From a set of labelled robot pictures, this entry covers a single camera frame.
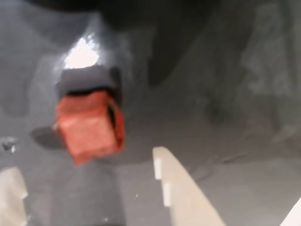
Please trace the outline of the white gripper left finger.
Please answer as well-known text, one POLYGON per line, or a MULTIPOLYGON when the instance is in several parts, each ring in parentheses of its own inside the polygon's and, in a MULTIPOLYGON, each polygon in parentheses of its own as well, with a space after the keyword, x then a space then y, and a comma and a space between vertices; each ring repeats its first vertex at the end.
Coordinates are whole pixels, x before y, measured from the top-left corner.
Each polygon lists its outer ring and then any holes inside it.
POLYGON ((25 226, 27 215, 24 199, 28 196, 26 184, 19 168, 12 167, 0 173, 0 224, 25 226))

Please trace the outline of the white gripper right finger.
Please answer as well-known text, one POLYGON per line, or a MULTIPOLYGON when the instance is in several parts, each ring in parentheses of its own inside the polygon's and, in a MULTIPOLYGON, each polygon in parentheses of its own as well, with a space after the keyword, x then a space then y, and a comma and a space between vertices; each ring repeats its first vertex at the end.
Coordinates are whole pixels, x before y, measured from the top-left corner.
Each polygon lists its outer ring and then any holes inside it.
POLYGON ((173 226, 224 226, 218 211, 179 160, 165 147, 152 150, 154 176, 173 226))

